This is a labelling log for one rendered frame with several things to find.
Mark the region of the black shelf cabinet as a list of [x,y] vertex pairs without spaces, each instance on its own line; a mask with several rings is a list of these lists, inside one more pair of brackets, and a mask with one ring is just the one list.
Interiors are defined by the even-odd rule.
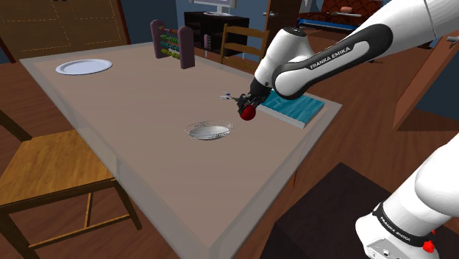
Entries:
[[184,12],[185,25],[193,30],[196,48],[220,54],[224,25],[249,27],[249,18],[239,16],[213,16],[203,12]]

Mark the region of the slatted wooden chair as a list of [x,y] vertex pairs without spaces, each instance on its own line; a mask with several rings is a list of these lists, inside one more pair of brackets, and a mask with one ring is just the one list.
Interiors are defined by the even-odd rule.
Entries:
[[[257,49],[255,47],[243,45],[241,43],[228,43],[228,34],[259,38],[262,40],[261,47]],[[219,60],[220,64],[245,71],[249,74],[253,74],[256,71],[259,63],[251,63],[249,61],[245,61],[244,59],[238,60],[236,58],[226,58],[224,56],[224,50],[229,49],[237,52],[242,52],[243,54],[253,54],[258,56],[259,61],[261,61],[264,58],[267,49],[268,36],[269,31],[262,32],[257,29],[250,29],[241,26],[229,26],[228,24],[225,24],[221,42],[221,53]]]

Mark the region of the dark robot stand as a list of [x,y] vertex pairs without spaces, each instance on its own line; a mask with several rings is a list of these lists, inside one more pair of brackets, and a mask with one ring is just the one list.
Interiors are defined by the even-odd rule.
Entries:
[[408,259],[381,244],[367,255],[355,230],[389,195],[339,163],[276,221],[260,259]]

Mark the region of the brown wooden table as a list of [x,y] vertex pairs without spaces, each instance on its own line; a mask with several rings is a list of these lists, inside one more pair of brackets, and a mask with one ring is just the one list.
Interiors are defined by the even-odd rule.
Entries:
[[[109,60],[106,71],[64,75],[73,60]],[[23,66],[182,259],[232,259],[340,110],[300,129],[267,113],[242,120],[220,99],[252,75],[196,58],[181,69],[151,43],[22,60]],[[200,121],[234,125],[223,138],[191,138]]]

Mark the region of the large brown panelled board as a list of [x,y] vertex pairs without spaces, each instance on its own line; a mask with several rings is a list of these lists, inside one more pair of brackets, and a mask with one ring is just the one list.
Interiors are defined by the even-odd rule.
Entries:
[[121,0],[0,0],[0,47],[11,63],[128,44]]

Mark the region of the leaning brown wooden plank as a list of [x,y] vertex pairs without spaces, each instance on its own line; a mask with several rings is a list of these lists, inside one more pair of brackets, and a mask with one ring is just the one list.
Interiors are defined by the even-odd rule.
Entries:
[[434,81],[441,75],[449,62],[457,54],[459,43],[453,44],[459,31],[443,36],[433,48],[424,64],[396,103],[393,129],[399,131],[454,131],[459,130],[459,121],[435,115],[416,105]]

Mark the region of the red apple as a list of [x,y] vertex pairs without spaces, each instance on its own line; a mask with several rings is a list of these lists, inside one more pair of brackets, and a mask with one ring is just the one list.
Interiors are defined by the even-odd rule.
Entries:
[[250,121],[256,116],[256,108],[252,105],[246,106],[240,114],[244,121]]

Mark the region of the light wooden chair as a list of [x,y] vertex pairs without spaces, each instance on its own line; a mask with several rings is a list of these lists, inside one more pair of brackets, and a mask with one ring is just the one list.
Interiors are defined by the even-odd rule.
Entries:
[[[0,126],[14,135],[21,145],[0,176],[0,234],[23,259],[40,259],[40,249],[130,219],[140,230],[142,224],[126,191],[95,155],[76,130],[33,138],[0,110]],[[127,214],[91,224],[93,195],[114,188]],[[42,205],[87,195],[83,228],[36,244],[30,244],[11,214]]]

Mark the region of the brown wooden door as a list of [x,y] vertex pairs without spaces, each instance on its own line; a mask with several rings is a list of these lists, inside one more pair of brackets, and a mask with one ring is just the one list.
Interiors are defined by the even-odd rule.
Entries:
[[269,31],[268,40],[272,40],[284,26],[295,26],[302,0],[268,0],[265,31]]

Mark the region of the white round plate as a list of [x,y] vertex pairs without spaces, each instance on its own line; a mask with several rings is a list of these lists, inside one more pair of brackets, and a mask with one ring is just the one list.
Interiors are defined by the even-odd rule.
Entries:
[[63,63],[55,68],[55,71],[59,74],[64,75],[87,75],[96,74],[102,71],[106,71],[111,68],[113,64],[109,60],[102,59],[84,59],[84,60],[73,60],[67,63]]

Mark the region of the purple abacus with coloured beads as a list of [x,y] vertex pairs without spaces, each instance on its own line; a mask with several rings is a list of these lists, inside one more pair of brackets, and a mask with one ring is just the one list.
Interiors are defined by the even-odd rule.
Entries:
[[188,26],[179,29],[167,28],[160,20],[150,23],[154,54],[157,59],[173,57],[180,62],[181,69],[195,66],[193,30]]

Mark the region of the teal book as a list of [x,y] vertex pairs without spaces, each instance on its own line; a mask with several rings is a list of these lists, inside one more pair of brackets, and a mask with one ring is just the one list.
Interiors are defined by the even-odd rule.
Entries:
[[323,107],[324,102],[318,99],[303,95],[298,99],[287,100],[272,90],[268,98],[257,106],[257,109],[304,129]]

